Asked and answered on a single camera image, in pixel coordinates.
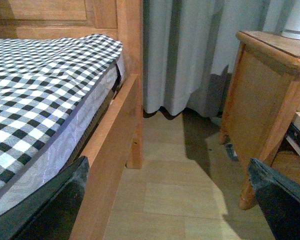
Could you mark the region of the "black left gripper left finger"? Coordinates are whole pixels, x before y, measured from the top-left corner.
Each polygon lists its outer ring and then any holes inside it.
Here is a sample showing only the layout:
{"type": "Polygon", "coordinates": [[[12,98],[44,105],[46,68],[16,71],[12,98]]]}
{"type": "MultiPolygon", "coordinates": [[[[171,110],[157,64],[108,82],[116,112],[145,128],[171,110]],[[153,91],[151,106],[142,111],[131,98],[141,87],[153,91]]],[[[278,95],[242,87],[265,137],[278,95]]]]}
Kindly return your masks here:
{"type": "Polygon", "coordinates": [[[0,240],[67,240],[81,207],[90,165],[82,156],[0,215],[0,240]]]}

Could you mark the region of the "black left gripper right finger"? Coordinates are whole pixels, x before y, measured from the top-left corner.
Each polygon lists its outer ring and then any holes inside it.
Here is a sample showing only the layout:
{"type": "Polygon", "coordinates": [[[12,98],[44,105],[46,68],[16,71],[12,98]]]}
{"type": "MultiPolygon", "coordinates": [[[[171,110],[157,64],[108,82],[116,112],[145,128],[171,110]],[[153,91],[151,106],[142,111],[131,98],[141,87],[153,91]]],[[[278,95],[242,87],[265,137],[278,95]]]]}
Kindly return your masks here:
{"type": "Polygon", "coordinates": [[[257,158],[248,165],[249,180],[277,240],[300,240],[300,184],[257,158]]]}

